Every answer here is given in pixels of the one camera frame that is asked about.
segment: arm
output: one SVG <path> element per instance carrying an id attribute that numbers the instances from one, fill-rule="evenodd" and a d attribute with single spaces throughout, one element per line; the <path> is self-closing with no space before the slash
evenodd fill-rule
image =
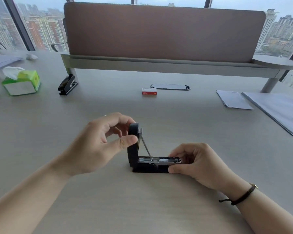
<path id="1" fill-rule="evenodd" d="M 202 185 L 224 193 L 231 200 L 237 200 L 251 187 L 229 169 L 207 144 L 182 144 L 170 156 L 180 157 L 183 163 L 170 166 L 170 173 L 189 175 Z M 257 189 L 237 208 L 256 234 L 293 234 L 293 216 Z"/>
<path id="2" fill-rule="evenodd" d="M 70 177 L 106 165 L 137 142 L 136 136 L 127 135 L 133 122 L 120 113 L 90 122 L 63 154 L 0 199 L 0 234 L 32 233 Z M 107 143 L 106 137 L 113 133 L 120 138 Z"/>

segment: black stapler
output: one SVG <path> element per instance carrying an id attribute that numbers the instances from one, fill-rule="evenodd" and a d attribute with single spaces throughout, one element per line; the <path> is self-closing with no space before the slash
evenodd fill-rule
<path id="1" fill-rule="evenodd" d="M 138 142 L 127 148 L 129 165 L 133 168 L 134 173 L 168 173 L 168 167 L 170 165 L 181 163 L 178 157 L 151 156 L 142 137 L 142 128 L 139 128 L 139 123 L 131 123 L 128 134 L 138 137 Z M 141 140 L 149 154 L 148 157 L 138 156 Z"/>
<path id="2" fill-rule="evenodd" d="M 76 77 L 73 74 L 69 74 L 58 87 L 60 95 L 69 94 L 77 85 Z"/>

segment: cityscape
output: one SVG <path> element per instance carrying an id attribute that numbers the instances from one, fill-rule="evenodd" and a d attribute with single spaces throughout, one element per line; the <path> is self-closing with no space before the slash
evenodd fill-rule
<path id="1" fill-rule="evenodd" d="M 16 3 L 16 7 L 36 50 L 53 51 L 51 44 L 67 42 L 63 11 L 56 8 L 40 10 L 35 4 L 25 3 Z M 255 54 L 289 58 L 293 53 L 293 16 L 277 19 L 278 11 L 275 9 L 268 9 L 265 13 L 266 20 Z M 0 0 L 0 43 L 7 49 L 26 50 L 3 0 Z M 56 48 L 60 52 L 68 52 L 67 44 Z M 293 88 L 293 70 L 283 82 Z"/>

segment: brown partition panel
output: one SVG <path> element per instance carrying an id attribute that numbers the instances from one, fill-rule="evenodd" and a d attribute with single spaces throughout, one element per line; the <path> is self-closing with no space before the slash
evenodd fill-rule
<path id="1" fill-rule="evenodd" d="M 251 62 L 266 15 L 189 7 L 69 2 L 70 54 Z"/>

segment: black braided bracelet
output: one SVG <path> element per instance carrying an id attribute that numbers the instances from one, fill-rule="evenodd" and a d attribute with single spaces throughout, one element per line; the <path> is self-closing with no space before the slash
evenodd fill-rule
<path id="1" fill-rule="evenodd" d="M 231 205 L 237 205 L 241 203 L 243 200 L 246 200 L 246 198 L 250 196 L 250 194 L 255 190 L 256 187 L 257 187 L 256 185 L 252 185 L 252 187 L 243 196 L 238 198 L 236 201 L 232 201 L 230 199 L 224 199 L 224 200 L 218 200 L 218 202 L 222 203 L 223 201 L 230 201 Z"/>

